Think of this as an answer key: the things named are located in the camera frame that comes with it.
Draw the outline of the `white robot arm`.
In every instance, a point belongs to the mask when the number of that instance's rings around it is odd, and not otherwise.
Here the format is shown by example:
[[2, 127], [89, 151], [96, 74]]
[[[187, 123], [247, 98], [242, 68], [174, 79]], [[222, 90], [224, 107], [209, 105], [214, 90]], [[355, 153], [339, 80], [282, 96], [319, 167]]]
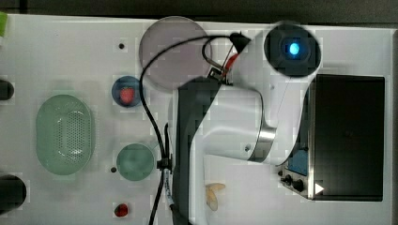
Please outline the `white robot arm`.
[[205, 158], [280, 165], [299, 135], [304, 99], [321, 63], [319, 43], [305, 27], [278, 22], [230, 37], [237, 50], [227, 83], [196, 78], [173, 99], [174, 225], [207, 225]]

